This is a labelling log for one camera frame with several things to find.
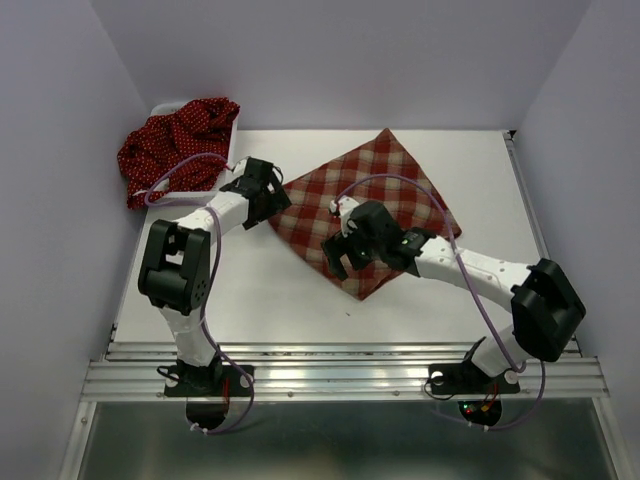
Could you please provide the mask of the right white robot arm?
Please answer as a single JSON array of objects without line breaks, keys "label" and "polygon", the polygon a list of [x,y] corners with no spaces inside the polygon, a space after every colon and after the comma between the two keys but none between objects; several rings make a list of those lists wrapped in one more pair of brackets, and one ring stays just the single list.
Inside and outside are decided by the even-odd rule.
[{"label": "right white robot arm", "polygon": [[542,258],[513,263],[452,246],[424,228],[403,229],[377,201],[346,197],[329,211],[340,229],[322,244],[330,272],[340,280],[380,261],[395,272],[467,290],[474,302],[487,299],[512,318],[489,329],[457,363],[433,364],[432,395],[451,397],[519,392],[518,375],[529,360],[555,362],[586,315],[586,307],[562,268]]}]

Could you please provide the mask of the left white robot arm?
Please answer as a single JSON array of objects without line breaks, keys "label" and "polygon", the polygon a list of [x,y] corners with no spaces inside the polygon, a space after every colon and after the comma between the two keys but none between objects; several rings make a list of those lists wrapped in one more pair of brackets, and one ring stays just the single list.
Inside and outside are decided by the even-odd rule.
[{"label": "left white robot arm", "polygon": [[237,375],[223,365],[205,322],[205,308],[221,259],[221,238],[283,212],[291,202],[281,169],[247,157],[228,183],[202,199],[180,198],[195,209],[177,220],[154,221],[148,232],[138,290],[165,319],[177,348],[174,364],[160,366],[168,397],[220,394]]}]

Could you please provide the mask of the red plaid skirt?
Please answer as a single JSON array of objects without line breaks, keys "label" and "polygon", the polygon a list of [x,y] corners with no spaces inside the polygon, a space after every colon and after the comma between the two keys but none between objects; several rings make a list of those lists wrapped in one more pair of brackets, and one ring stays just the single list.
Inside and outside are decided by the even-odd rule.
[{"label": "red plaid skirt", "polygon": [[444,238],[462,229],[422,167],[389,129],[374,139],[284,184],[291,206],[269,219],[276,235],[309,267],[363,301],[400,273],[380,261],[360,272],[347,267],[339,280],[329,271],[321,243],[340,230],[329,204],[340,193],[363,203],[383,203],[402,228],[423,227]]}]

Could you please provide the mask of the red polka dot skirt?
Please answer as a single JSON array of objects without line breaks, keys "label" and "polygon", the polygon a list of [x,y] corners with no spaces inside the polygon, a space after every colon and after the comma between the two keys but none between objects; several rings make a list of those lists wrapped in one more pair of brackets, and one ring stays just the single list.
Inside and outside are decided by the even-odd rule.
[{"label": "red polka dot skirt", "polygon": [[226,97],[196,99],[177,112],[149,117],[117,154],[127,181],[127,207],[145,206],[167,192],[207,191],[227,169],[229,139],[240,105]]}]

